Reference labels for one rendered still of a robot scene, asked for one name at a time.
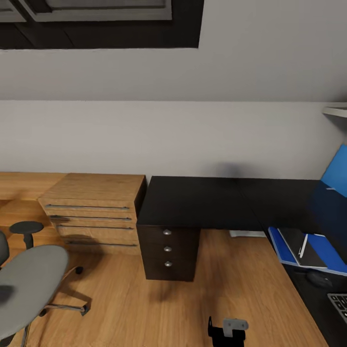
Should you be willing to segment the notebook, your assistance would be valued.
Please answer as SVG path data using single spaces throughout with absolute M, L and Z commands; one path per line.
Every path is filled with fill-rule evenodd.
M 277 228 L 288 249 L 293 255 L 299 267 L 322 267 L 327 268 L 311 244 L 307 241 L 302 258 L 300 251 L 303 246 L 305 236 L 299 229 Z

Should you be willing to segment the mouse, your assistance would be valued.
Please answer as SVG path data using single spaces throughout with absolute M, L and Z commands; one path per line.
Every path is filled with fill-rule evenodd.
M 316 285 L 322 288 L 331 287 L 332 283 L 325 274 L 316 272 L 316 271 L 308 271 L 306 273 L 307 277 Z

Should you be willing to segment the keyboard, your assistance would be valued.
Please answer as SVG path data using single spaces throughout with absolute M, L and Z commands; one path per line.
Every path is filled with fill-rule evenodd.
M 335 309 L 347 323 L 347 294 L 327 294 Z

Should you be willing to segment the swivel chair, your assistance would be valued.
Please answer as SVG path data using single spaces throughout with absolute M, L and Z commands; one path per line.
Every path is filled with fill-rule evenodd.
M 26 347 L 31 322 L 43 317 L 45 307 L 88 312 L 82 307 L 48 303 L 61 281 L 75 269 L 76 274 L 83 267 L 74 266 L 67 273 L 69 254 L 59 245 L 33 246 L 32 234 L 40 232 L 40 222 L 23 221 L 11 225 L 9 231 L 23 234 L 27 250 L 13 258 L 4 268 L 1 266 L 10 256 L 5 234 L 0 231 L 0 347 L 7 347 L 15 333 L 24 329 L 21 347 Z

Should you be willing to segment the pen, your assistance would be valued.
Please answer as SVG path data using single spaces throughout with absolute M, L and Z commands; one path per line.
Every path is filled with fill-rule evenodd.
M 305 249 L 306 242 L 307 242 L 307 235 L 306 235 L 306 238 L 304 239 L 302 249 L 301 249 L 301 251 L 300 251 L 300 253 L 299 253 L 300 258 L 302 258 L 302 256 L 303 256 L 303 253 L 304 253 L 304 249 Z

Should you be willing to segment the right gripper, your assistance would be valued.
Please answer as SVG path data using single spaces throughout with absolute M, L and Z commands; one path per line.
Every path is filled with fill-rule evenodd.
M 244 347 L 244 333 L 240 330 L 232 330 L 233 337 L 224 336 L 223 328 L 212 326 L 211 316 L 208 323 L 208 335 L 212 336 L 214 347 Z

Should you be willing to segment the folder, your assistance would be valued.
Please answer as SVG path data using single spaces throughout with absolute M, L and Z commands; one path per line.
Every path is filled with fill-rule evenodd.
M 298 267 L 299 265 L 297 264 L 296 260 L 294 259 L 293 255 L 288 249 L 277 228 L 268 227 L 267 230 L 273 243 L 274 250 L 279 259 L 279 262 L 282 264 L 288 264 Z M 314 248 L 316 253 L 321 258 L 321 260 L 327 266 L 327 268 L 310 267 L 309 269 L 347 276 L 347 266 L 340 258 L 333 246 L 327 241 L 324 235 L 305 232 L 302 233 L 305 236 L 305 238 L 307 235 L 307 241 L 311 244 L 311 246 Z

